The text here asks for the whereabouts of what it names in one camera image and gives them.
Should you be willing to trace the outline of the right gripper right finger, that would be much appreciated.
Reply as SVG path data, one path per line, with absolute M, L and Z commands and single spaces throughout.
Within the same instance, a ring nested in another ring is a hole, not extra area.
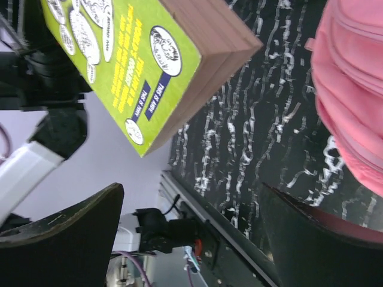
M 382 232 L 267 184 L 262 219 L 282 286 L 382 286 Z

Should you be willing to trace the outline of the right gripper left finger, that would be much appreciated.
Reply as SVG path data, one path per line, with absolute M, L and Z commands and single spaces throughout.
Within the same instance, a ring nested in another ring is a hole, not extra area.
M 113 183 L 1 233 L 1 286 L 103 286 L 124 198 Z

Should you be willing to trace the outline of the green paperback book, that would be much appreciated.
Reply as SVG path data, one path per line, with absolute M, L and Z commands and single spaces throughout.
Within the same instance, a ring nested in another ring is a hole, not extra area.
M 225 1 L 42 1 L 45 22 L 140 156 L 160 148 L 262 42 Z

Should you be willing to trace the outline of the pink student backpack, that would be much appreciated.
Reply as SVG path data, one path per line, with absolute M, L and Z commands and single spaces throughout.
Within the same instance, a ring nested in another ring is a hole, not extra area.
M 350 172 L 382 195 L 382 1 L 327 1 L 315 36 L 318 115 Z

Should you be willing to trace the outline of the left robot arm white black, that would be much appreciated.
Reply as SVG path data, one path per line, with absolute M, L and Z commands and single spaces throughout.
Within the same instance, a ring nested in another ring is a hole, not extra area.
M 1 110 L 39 113 L 31 135 L 13 149 L 1 129 L 1 225 L 87 138 L 89 85 L 71 61 L 72 35 L 62 1 L 2 1 Z

